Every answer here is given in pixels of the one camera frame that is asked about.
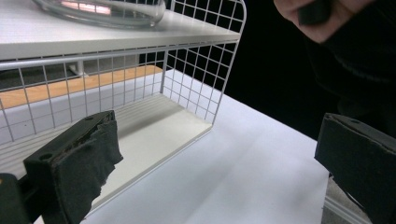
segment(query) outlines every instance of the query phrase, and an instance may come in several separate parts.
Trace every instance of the white table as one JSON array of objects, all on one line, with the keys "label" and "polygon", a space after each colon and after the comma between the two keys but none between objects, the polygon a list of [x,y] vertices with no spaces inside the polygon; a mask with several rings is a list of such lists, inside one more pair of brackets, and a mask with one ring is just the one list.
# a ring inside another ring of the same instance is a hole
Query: white table
[{"label": "white table", "polygon": [[320,223],[316,141],[224,96],[213,129],[82,224]]}]

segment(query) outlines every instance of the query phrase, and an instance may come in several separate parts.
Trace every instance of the lower shelf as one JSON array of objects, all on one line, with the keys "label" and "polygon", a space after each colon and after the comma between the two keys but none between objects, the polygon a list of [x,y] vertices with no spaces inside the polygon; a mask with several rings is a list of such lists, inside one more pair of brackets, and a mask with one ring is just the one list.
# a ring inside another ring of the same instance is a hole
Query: lower shelf
[{"label": "lower shelf", "polygon": [[[199,119],[161,94],[116,109],[115,114],[123,160],[116,165],[116,169],[102,186],[101,195],[92,202],[92,211],[207,133],[212,127],[211,123]],[[0,146],[0,151],[12,151],[15,155],[8,158],[11,162],[7,165],[0,164],[0,172],[22,177],[26,173],[23,159],[62,133],[68,126]]]}]

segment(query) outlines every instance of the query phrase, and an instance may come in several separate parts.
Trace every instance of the wooden board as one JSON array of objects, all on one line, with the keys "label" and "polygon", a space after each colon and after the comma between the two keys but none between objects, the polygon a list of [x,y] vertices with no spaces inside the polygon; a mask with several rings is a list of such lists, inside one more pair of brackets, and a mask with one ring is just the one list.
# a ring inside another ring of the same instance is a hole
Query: wooden board
[{"label": "wooden board", "polygon": [[89,77],[73,78],[66,81],[54,82],[48,85],[38,85],[25,89],[0,92],[3,109],[18,105],[26,105],[49,98],[67,95],[73,92],[98,88],[112,83],[161,73],[162,69],[154,65],[139,66],[122,69]]}]

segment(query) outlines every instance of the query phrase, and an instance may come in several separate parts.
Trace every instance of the upper shelf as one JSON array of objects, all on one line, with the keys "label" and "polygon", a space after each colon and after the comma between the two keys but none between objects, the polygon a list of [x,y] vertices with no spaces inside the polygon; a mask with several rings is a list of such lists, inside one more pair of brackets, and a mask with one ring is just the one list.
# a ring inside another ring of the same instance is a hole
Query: upper shelf
[{"label": "upper shelf", "polygon": [[165,11],[157,26],[117,29],[45,13],[31,0],[0,2],[0,60],[218,41],[241,37],[210,23]]}]

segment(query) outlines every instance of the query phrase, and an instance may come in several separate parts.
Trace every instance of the white wire grid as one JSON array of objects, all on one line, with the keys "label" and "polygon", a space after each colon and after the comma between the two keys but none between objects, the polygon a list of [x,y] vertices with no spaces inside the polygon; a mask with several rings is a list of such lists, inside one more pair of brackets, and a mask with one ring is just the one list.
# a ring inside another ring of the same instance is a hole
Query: white wire grid
[{"label": "white wire grid", "polygon": [[[173,1],[171,10],[239,33],[246,16],[243,2],[233,0]],[[237,45],[204,42],[0,62],[0,76],[18,80],[0,93],[19,91],[15,97],[25,99],[18,105],[13,104],[16,98],[0,97],[0,145],[154,94],[163,94],[213,123]],[[82,82],[81,90],[74,90],[76,80]],[[65,93],[55,95],[52,85],[60,82]],[[32,95],[39,86],[45,99]]]}]

